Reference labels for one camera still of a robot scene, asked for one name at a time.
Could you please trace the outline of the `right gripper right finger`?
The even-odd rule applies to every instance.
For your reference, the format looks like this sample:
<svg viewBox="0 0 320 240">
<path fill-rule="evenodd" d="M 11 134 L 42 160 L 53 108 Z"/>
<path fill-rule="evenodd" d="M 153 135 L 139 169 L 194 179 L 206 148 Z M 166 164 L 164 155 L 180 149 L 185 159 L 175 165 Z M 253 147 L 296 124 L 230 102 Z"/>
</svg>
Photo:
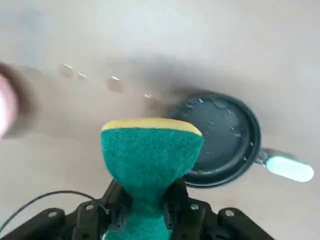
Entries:
<svg viewBox="0 0 320 240">
<path fill-rule="evenodd" d="M 190 198 L 184 180 L 175 180 L 163 198 L 166 227 L 171 240 L 274 240 L 241 210 L 213 212 L 209 203 Z"/>
</svg>

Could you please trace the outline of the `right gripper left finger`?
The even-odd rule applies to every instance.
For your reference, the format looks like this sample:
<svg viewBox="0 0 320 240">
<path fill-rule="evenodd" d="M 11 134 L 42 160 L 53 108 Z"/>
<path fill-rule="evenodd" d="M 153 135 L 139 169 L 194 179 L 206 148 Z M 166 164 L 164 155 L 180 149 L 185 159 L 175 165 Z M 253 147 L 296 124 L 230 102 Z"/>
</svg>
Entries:
<svg viewBox="0 0 320 240">
<path fill-rule="evenodd" d="M 130 196 L 123 186 L 112 180 L 103 196 L 95 199 L 78 191 L 54 191 L 43 194 L 13 213 L 1 230 L 29 205 L 56 194 L 75 194 L 88 198 L 73 212 L 47 208 L 2 237 L 4 240 L 100 240 L 107 231 L 121 231 L 130 210 Z"/>
</svg>

